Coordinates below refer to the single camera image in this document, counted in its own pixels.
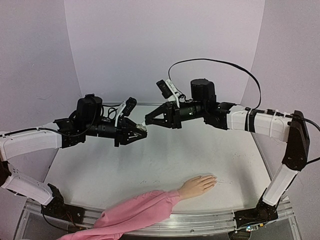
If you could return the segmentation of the aluminium front base frame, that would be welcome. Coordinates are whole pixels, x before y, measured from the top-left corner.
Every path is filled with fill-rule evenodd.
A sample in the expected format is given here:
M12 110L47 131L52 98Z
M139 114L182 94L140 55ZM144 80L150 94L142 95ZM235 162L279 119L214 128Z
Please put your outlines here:
M79 223L43 216L41 205L34 200L27 200L18 221L14 239L57 239L60 236L76 231L77 228L89 229L101 216L102 209L85 207L78 214ZM298 223L291 202L288 198L277 207L278 218L263 226L244 227L250 232L252 240L300 240ZM210 236L228 236L231 232L240 232L235 220L234 210L173 213L166 220L136 231L128 232L129 236L150 238L183 238Z

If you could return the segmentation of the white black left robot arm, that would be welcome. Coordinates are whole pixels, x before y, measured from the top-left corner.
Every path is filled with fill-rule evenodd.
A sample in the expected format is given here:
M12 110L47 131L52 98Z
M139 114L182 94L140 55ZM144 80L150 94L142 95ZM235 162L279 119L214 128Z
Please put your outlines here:
M27 153L48 149L63 149L84 143L87 136L114 140L114 146L126 146L147 137L146 128L128 117L137 105L128 98L119 105L114 118L104 116L103 100L87 94L77 102L69 117L56 119L50 125L2 133L0 135L0 186L14 194L41 204L43 215L57 219L80 218L84 209L65 203L59 189L21 173L9 160Z

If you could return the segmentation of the clear nail polish bottle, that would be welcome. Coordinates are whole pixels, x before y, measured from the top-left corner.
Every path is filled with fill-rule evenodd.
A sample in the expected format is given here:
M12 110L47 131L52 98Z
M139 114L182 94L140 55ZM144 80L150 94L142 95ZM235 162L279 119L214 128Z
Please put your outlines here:
M135 127L141 131L147 132L147 128L143 124L137 124Z

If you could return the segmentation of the mannequin hand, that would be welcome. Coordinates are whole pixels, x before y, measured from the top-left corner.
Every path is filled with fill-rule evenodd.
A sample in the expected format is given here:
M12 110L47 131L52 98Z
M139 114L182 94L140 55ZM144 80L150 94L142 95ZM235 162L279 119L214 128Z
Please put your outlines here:
M217 178L213 175L197 176L187 180L177 192L181 200L187 200L205 194L216 184Z

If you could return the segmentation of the pink sleeved forearm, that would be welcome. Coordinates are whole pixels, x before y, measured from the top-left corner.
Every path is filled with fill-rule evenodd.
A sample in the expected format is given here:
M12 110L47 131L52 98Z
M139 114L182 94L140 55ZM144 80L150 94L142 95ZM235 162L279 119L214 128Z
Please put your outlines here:
M168 219L181 200L178 191L153 190L128 199L102 212L93 228L60 237L61 240L118 240Z

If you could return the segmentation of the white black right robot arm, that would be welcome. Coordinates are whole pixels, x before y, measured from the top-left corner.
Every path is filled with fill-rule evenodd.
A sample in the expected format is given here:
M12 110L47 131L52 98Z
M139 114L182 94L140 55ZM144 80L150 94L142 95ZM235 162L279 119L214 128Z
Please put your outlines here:
M276 220L282 195L307 165L310 138L303 113L296 110L292 115L286 115L272 109L219 103L214 83L204 78L190 82L191 100L187 102L180 102L178 90L170 79L160 80L156 85L167 101L145 116L146 125L180 129L184 121L203 118L205 124L217 129L251 132L286 143L281 166L256 207L234 213L238 228Z

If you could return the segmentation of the aluminium back table rail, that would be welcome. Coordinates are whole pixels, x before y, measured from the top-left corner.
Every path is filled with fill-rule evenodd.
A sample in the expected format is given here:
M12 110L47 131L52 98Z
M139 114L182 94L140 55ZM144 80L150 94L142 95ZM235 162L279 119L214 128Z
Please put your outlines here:
M186 102L186 104L191 104L191 103L200 104L201 102L200 101L187 101ZM121 107L122 104L123 104L122 102L120 102L120 103L102 103L102 105L104 105L105 107L108 107L108 108ZM163 104L162 102L138 102L136 104L136 106L160 106L162 104Z

